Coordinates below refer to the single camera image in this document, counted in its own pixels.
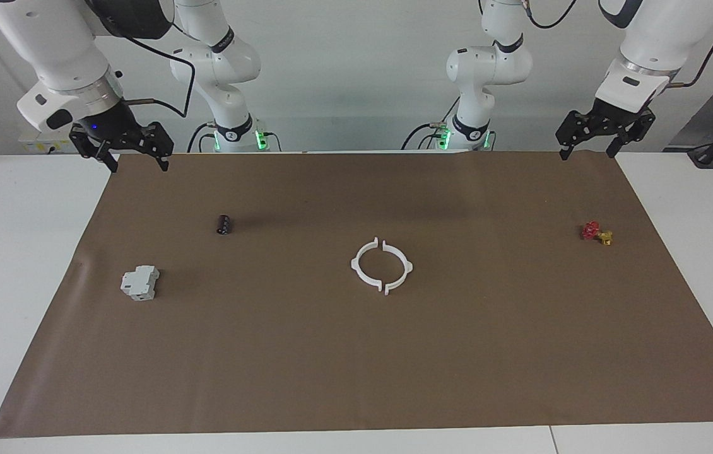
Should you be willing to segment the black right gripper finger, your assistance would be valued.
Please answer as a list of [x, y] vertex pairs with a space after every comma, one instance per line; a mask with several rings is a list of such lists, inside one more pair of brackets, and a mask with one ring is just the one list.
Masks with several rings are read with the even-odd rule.
[[97, 146], [85, 132], [70, 132], [70, 139], [82, 158], [94, 159], [99, 163], [103, 163], [111, 173], [117, 172], [118, 162], [109, 152], [106, 144], [103, 143], [101, 146]]
[[154, 158], [158, 167], [167, 172], [174, 143], [163, 124], [151, 122], [146, 127], [140, 127], [139, 133], [138, 152]]

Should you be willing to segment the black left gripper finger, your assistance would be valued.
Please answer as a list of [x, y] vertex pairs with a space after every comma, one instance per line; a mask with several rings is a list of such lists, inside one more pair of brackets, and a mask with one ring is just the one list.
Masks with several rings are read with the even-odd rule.
[[615, 158], [617, 153], [619, 153], [623, 146], [630, 144], [632, 137], [628, 131], [618, 131], [607, 147], [607, 156], [609, 158]]
[[589, 138], [587, 115], [567, 115], [556, 130], [555, 137], [560, 144], [562, 160], [570, 158], [576, 146]]

